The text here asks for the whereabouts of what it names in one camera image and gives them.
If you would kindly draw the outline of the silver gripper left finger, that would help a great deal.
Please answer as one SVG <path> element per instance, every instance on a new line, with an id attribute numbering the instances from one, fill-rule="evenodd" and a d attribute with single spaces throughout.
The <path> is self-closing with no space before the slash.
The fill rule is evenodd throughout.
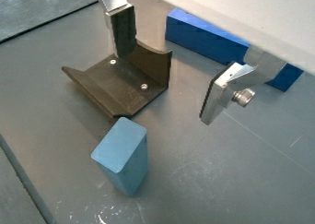
<path id="1" fill-rule="evenodd" d="M 111 30 L 118 57 L 130 55 L 137 47 L 134 6 L 127 0 L 99 0 L 107 28 Z"/>

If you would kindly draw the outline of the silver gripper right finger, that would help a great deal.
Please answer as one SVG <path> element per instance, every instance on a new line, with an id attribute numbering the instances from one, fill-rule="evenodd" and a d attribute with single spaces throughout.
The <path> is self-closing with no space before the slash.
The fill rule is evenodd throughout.
<path id="1" fill-rule="evenodd" d="M 255 97 L 251 87 L 273 80 L 287 62 L 259 47 L 250 46 L 245 64 L 231 63 L 215 76 L 199 113 L 201 121 L 211 124 L 221 112 L 237 102 L 245 107 Z"/>

